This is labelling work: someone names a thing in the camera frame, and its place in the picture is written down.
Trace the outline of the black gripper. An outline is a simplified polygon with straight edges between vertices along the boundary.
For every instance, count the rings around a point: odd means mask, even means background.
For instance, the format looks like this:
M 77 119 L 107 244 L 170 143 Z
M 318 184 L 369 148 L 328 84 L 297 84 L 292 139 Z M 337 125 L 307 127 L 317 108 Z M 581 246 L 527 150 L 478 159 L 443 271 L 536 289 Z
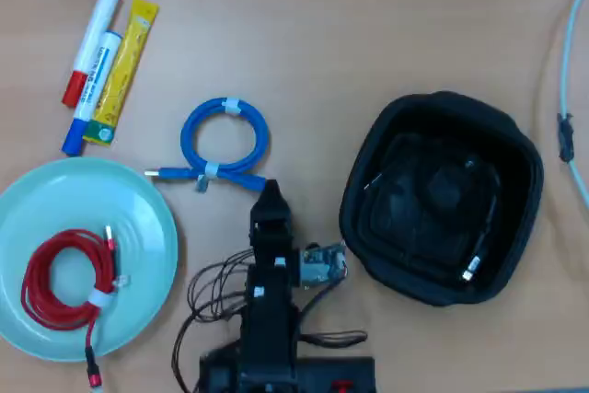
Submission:
M 300 286 L 300 252 L 294 248 L 291 209 L 276 179 L 268 179 L 250 210 L 249 242 L 255 263 L 248 269 L 247 289 L 264 287 L 275 271 L 284 286 Z

